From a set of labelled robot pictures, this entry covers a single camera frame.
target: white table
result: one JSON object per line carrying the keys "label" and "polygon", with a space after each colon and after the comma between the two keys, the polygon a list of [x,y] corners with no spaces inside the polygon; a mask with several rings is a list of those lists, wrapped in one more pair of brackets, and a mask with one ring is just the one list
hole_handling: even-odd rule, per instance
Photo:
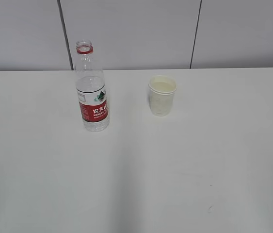
{"label": "white table", "polygon": [[74,76],[0,72],[0,233],[273,233],[273,68],[106,71],[99,133]]}

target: paper cup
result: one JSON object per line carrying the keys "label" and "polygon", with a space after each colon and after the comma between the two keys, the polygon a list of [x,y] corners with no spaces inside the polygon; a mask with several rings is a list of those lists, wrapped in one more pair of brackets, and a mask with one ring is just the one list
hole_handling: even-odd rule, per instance
{"label": "paper cup", "polygon": [[166,116],[173,105],[176,82],[165,75],[157,75],[149,81],[149,104],[152,114]]}

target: wall seam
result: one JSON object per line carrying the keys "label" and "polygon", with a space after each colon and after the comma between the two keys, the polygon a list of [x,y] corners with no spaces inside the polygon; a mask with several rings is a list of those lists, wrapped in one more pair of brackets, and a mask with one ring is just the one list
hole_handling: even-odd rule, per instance
{"label": "wall seam", "polygon": [[66,32],[66,27],[65,27],[65,22],[64,22],[64,17],[63,17],[63,11],[62,11],[62,6],[61,6],[61,1],[57,0],[57,2],[58,2],[59,12],[60,12],[62,30],[63,30],[63,33],[64,33],[64,39],[65,39],[65,43],[66,43],[66,49],[67,49],[67,54],[68,54],[68,59],[69,59],[69,64],[70,64],[70,69],[74,70],[74,68],[73,68],[73,60],[72,60],[72,56],[71,56],[70,49],[69,49],[69,42],[68,42],[68,37],[67,37],[67,32]]}
{"label": "wall seam", "polygon": [[193,51],[191,53],[191,60],[190,60],[190,67],[189,67],[189,69],[191,69],[192,64],[193,64],[193,54],[194,54],[194,47],[195,47],[195,42],[196,42],[196,35],[198,33],[200,13],[201,13],[201,6],[202,6],[202,0],[200,0],[199,14],[198,14],[197,22],[196,22],[196,27],[195,27],[195,34],[194,34],[194,41],[193,41]]}

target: bottle opening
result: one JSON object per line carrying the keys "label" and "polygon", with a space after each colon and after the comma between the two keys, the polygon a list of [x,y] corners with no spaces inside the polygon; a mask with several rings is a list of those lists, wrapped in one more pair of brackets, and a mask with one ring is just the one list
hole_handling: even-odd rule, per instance
{"label": "bottle opening", "polygon": [[93,52],[93,47],[90,40],[77,41],[77,53],[90,54],[92,52]]}

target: red label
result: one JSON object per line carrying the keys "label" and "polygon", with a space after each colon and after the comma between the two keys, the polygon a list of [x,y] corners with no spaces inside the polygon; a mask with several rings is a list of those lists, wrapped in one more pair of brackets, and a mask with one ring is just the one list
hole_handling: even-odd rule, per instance
{"label": "red label", "polygon": [[106,100],[100,105],[86,105],[80,103],[81,115],[85,121],[98,122],[104,120],[108,115]]}

